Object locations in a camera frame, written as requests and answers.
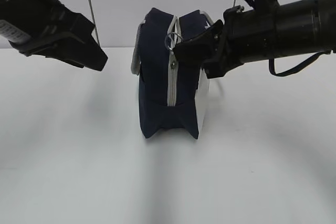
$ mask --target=white strap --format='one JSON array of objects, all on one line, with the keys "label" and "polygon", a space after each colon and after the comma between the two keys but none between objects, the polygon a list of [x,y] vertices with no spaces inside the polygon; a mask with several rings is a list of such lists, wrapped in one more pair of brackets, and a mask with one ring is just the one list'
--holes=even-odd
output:
[{"label": "white strap", "polygon": [[204,16],[206,17],[206,19],[208,20],[209,25],[212,26],[212,25],[214,24],[213,20],[210,18],[210,16],[209,16],[208,13],[206,13],[206,12],[203,11],[203,10],[201,10],[201,11],[200,11],[200,14],[201,14],[201,15],[204,15]]},{"label": "white strap", "polygon": [[131,65],[132,74],[136,76],[140,74],[139,40],[140,40],[141,27],[145,23],[146,23],[146,20],[140,23],[138,27],[138,32],[136,34],[135,48],[133,52],[132,65]]}]

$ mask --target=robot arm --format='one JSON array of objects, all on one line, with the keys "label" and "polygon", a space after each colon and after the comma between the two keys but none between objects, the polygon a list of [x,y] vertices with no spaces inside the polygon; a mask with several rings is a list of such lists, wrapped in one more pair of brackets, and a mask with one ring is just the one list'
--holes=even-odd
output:
[{"label": "robot arm", "polygon": [[[336,0],[304,0],[279,5],[278,0],[245,0],[254,10],[240,6],[224,12],[203,34],[177,44],[179,61],[201,64],[209,79],[252,61],[269,60],[276,76],[297,73],[322,54],[336,51]],[[276,58],[317,53],[302,64],[275,74]]]},{"label": "robot arm", "polygon": [[0,35],[26,56],[101,71],[108,58],[92,37],[94,28],[58,0],[0,0]]}]

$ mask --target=white label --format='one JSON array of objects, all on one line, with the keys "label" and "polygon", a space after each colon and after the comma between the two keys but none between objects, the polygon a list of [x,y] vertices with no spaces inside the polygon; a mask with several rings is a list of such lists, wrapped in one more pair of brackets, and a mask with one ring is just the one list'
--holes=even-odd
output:
[{"label": "white label", "polygon": [[30,35],[3,19],[0,20],[0,36],[17,44],[24,44],[31,39]]}]

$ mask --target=black cylinder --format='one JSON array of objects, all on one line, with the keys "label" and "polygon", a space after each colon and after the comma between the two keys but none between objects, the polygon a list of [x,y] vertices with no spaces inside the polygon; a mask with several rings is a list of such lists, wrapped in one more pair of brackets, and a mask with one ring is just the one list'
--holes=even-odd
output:
[{"label": "black cylinder", "polygon": [[336,0],[303,0],[270,14],[238,13],[226,24],[241,63],[336,49]]}]

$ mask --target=metal rod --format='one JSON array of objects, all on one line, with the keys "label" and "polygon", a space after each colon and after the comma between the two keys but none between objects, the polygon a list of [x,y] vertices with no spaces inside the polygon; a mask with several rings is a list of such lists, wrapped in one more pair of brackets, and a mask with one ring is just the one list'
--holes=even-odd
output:
[{"label": "metal rod", "polygon": [[90,5],[90,11],[91,11],[91,17],[92,17],[92,21],[94,23],[94,26],[95,26],[95,32],[96,32],[96,38],[97,38],[97,43],[98,45],[100,46],[100,41],[99,41],[99,36],[98,36],[98,29],[97,29],[97,24],[96,24],[96,19],[94,18],[94,12],[93,12],[93,7],[92,7],[92,1],[91,0],[88,0],[89,1],[89,5]]}]

